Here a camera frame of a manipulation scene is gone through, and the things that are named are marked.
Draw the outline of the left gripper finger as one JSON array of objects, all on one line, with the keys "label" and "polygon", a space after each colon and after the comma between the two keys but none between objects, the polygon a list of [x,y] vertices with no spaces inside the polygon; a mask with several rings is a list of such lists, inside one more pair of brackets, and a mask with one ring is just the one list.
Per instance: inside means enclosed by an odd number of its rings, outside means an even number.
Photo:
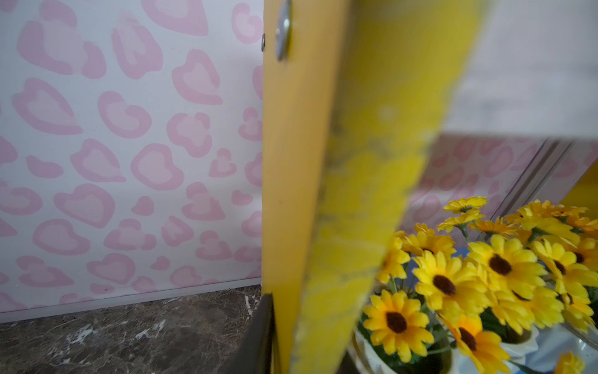
[{"label": "left gripper finger", "polygon": [[226,373],[271,373],[274,338],[273,295],[261,297],[241,345],[232,358]]}]

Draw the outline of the bottom shelf far-left sunflower pot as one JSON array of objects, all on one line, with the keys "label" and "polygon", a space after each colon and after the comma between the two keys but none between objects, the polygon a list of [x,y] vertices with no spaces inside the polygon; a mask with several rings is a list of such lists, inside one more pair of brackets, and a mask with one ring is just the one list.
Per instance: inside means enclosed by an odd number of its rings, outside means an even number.
[{"label": "bottom shelf far-left sunflower pot", "polygon": [[597,332],[597,222],[536,200],[494,220],[484,196],[396,232],[348,355],[359,373],[530,373],[542,330]]}]

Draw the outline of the yellow two-tier shelf unit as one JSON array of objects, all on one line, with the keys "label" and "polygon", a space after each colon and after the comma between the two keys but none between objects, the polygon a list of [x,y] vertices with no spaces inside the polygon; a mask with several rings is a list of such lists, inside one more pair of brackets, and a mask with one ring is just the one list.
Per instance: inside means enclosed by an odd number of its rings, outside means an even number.
[{"label": "yellow two-tier shelf unit", "polygon": [[275,371],[336,372],[442,132],[597,137],[595,1],[267,1]]}]

